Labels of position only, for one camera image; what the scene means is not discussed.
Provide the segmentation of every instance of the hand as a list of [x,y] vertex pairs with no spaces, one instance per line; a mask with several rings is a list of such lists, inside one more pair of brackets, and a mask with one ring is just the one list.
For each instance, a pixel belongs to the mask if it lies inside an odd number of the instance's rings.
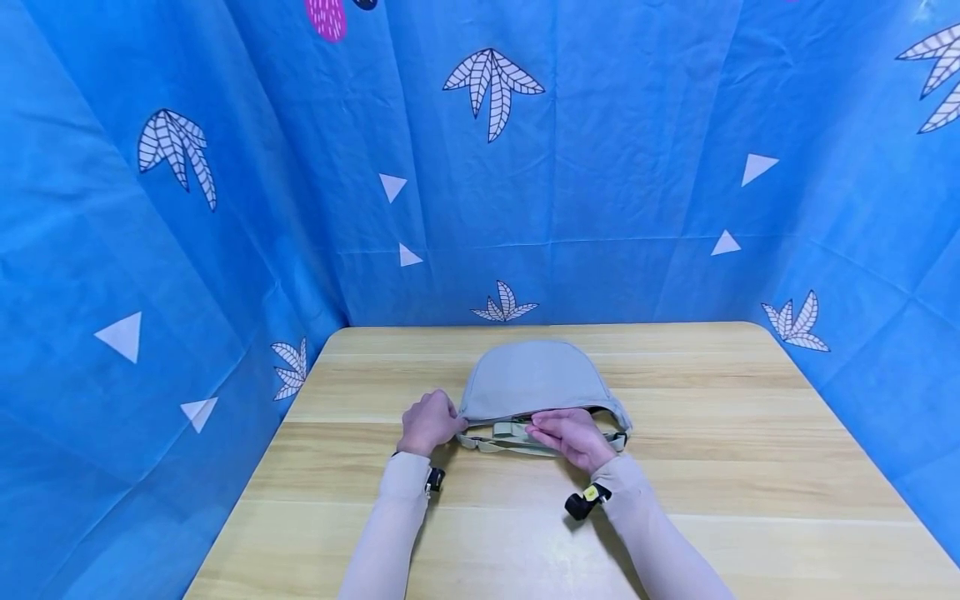
[[616,450],[600,433],[590,413],[582,408],[536,413],[533,424],[527,425],[527,433],[588,474],[616,458]]
[[420,402],[403,413],[403,437],[396,443],[396,450],[429,458],[434,448],[464,429],[467,420],[457,418],[457,407],[446,392],[424,394]]

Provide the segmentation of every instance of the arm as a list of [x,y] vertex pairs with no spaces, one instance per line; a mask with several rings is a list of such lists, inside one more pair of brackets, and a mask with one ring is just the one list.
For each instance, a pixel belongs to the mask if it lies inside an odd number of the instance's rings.
[[426,514],[430,459],[400,452],[390,459],[338,600],[403,600],[410,554]]
[[403,414],[403,436],[387,463],[380,495],[353,551],[337,600],[403,600],[417,533],[426,515],[430,454],[467,421],[441,390]]
[[663,512],[640,466],[609,460],[592,481],[612,492],[604,511],[651,600],[733,600],[733,594]]
[[612,492],[604,510],[651,600],[733,600],[660,508],[640,466],[629,456],[617,456],[587,411],[537,413],[527,433]]

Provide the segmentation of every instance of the blue backdrop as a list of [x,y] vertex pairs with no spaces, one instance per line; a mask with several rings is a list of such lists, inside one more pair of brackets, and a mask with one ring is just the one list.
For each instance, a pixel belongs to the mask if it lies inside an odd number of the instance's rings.
[[960,560],[945,4],[0,0],[0,588],[183,594],[348,324],[763,324]]

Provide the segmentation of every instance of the wood grain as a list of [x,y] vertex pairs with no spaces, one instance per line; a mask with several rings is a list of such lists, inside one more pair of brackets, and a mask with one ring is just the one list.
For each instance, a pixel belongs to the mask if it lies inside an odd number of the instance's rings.
[[[957,598],[960,571],[780,346],[751,324],[349,328],[330,338],[188,598],[334,598],[411,402],[459,401],[498,344],[564,339],[631,414],[628,444],[741,600]],[[575,527],[561,461],[445,449],[411,600],[636,597],[609,523]]]

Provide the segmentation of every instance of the arm sleeve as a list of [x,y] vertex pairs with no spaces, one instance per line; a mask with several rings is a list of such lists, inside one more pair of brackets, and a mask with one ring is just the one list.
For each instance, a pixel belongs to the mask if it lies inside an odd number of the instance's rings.
[[612,492],[604,511],[650,600],[733,600],[720,576],[663,512],[633,458],[617,456],[592,480]]
[[414,541],[426,515],[429,476],[430,459],[423,456],[400,452],[387,463],[338,600],[403,600]]

